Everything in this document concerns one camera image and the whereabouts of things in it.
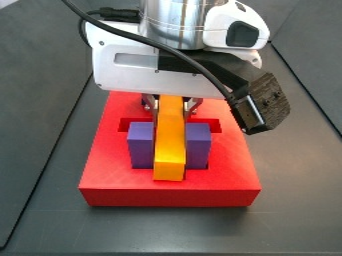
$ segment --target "wooden block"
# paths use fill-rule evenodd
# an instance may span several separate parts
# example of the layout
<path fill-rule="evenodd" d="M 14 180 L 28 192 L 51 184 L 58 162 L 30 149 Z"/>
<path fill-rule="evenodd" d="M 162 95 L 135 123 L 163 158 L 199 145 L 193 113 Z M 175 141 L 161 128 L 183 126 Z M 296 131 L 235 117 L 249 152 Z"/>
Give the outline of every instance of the wooden block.
<path fill-rule="evenodd" d="M 161 95 L 154 180 L 182 181 L 186 167 L 183 99 Z"/>

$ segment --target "red base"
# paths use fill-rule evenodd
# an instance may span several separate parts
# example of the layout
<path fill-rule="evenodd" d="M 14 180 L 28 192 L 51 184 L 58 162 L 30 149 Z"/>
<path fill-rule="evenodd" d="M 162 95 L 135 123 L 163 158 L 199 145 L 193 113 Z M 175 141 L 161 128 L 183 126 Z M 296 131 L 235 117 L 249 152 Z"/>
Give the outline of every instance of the red base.
<path fill-rule="evenodd" d="M 213 147 L 207 170 L 187 170 L 182 182 L 154 181 L 133 169 L 126 141 L 130 122 L 151 121 L 141 94 L 113 92 L 79 184 L 91 206 L 249 206 L 261 184 L 243 134 L 225 101 L 205 100 L 190 122 L 207 122 Z"/>

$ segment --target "purple block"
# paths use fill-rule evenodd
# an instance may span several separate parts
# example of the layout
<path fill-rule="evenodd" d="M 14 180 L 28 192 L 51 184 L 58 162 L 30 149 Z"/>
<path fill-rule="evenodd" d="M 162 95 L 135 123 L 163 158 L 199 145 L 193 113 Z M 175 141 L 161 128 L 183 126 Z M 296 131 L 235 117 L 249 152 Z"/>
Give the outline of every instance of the purple block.
<path fill-rule="evenodd" d="M 186 124 L 187 169 L 207 169 L 211 132 L 206 123 Z"/>
<path fill-rule="evenodd" d="M 154 123 L 133 122 L 127 135 L 134 169 L 154 168 Z"/>

